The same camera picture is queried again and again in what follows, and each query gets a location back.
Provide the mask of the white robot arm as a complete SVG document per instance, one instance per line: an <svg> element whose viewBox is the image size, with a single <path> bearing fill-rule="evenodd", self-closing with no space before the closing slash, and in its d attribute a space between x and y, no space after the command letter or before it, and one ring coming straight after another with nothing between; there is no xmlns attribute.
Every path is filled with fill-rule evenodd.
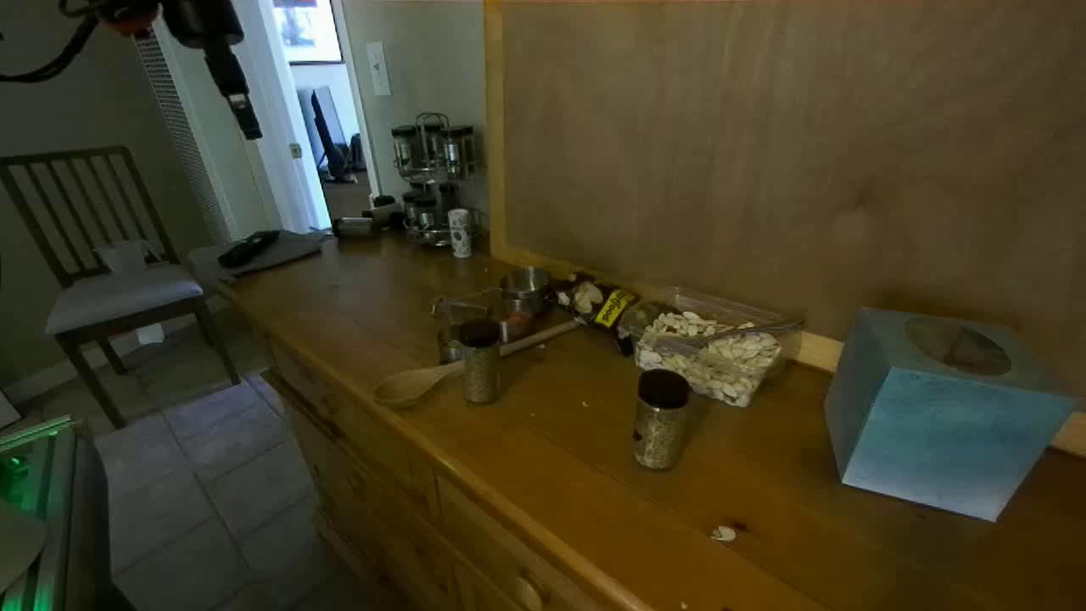
<svg viewBox="0 0 1086 611"><path fill-rule="evenodd" d="M182 47L195 47L205 53L236 129L249 141L262 136L243 69L233 58L233 45L243 41L243 30L232 0L83 0L82 7L59 0L59 9L65 17L78 17L78 30L59 53L61 64L78 58L98 25L110 25L125 38L147 38L154 22L162 22Z"/></svg>

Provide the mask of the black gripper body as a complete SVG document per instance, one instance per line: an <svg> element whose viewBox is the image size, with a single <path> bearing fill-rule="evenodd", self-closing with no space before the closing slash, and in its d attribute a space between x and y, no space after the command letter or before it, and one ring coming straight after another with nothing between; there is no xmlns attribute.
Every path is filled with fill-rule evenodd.
<svg viewBox="0 0 1086 611"><path fill-rule="evenodd" d="M243 81L243 70L232 50L232 45L223 38L209 38L205 45L205 64L208 64L216 91L223 95L236 129L249 141L258 141L262 136L258 111L252 105L249 81Z"/></svg>

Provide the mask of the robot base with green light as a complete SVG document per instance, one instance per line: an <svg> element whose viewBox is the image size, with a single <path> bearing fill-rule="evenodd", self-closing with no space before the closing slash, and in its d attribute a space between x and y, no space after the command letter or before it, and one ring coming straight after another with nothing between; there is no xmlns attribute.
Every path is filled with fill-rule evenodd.
<svg viewBox="0 0 1086 611"><path fill-rule="evenodd" d="M110 611L100 457L72 418L0 438L0 611Z"/></svg>

